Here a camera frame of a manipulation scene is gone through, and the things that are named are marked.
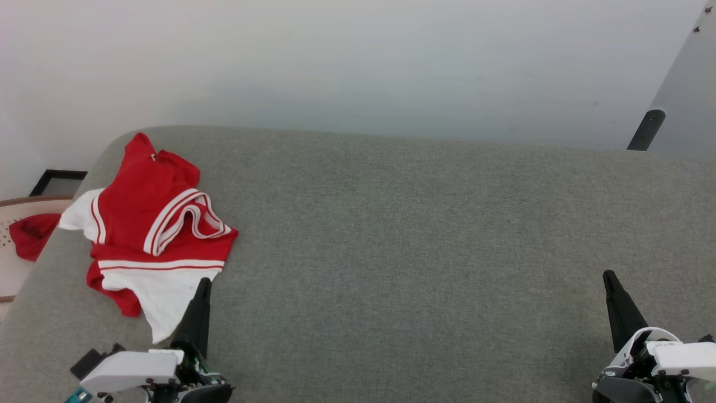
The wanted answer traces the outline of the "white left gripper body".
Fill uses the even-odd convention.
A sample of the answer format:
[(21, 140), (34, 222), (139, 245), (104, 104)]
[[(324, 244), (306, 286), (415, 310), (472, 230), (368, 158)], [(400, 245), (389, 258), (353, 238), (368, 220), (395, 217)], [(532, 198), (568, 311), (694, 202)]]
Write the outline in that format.
[(115, 344), (107, 353), (89, 350), (80, 359), (80, 401), (113, 402), (114, 394), (138, 388), (146, 402), (228, 402), (234, 388), (205, 359), (184, 350), (131, 352)]

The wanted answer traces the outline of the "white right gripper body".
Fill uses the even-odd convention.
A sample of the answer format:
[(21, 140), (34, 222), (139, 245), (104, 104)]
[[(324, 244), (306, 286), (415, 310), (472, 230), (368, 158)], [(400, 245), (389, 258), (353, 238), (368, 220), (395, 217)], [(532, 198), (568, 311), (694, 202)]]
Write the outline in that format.
[(711, 334), (685, 343), (660, 327), (643, 327), (617, 350), (592, 383), (593, 402), (692, 402), (691, 390), (714, 385)]

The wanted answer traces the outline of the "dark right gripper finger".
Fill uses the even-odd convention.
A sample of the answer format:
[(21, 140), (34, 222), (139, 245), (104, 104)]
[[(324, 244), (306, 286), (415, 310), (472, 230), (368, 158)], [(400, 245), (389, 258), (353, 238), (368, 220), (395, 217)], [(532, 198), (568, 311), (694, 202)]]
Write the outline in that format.
[(614, 352), (617, 353), (635, 332), (648, 327), (648, 324), (613, 270), (604, 271), (602, 280), (606, 293), (612, 345)]

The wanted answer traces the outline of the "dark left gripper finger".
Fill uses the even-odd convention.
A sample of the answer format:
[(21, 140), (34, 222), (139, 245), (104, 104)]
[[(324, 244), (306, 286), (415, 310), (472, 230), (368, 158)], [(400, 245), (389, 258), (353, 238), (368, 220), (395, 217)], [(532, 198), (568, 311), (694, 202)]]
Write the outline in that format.
[(212, 281), (202, 278), (195, 290), (181, 322), (177, 326), (171, 347), (184, 350), (195, 357), (208, 357), (210, 297)]

